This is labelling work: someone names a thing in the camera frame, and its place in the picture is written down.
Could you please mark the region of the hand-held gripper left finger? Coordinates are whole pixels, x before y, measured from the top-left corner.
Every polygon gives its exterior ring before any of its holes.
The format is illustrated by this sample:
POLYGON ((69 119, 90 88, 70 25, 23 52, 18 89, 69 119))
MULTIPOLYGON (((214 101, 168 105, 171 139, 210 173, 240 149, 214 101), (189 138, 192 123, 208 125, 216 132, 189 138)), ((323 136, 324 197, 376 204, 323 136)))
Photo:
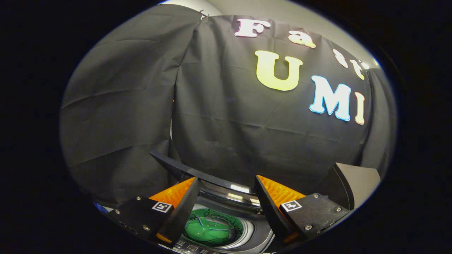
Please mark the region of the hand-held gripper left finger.
POLYGON ((135 197, 107 213, 129 233, 153 244, 174 247, 199 195, 198 177, 178 183, 149 198, 135 197))

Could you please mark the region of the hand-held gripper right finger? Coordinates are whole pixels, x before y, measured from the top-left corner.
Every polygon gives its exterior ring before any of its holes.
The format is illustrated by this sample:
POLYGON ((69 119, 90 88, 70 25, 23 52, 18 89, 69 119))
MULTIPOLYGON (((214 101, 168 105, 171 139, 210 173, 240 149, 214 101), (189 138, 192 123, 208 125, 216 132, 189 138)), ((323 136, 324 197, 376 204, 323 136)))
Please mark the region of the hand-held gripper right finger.
POLYGON ((255 191, 270 228, 282 244, 316 238, 351 212, 328 196, 304 195, 261 175, 255 177, 255 191))

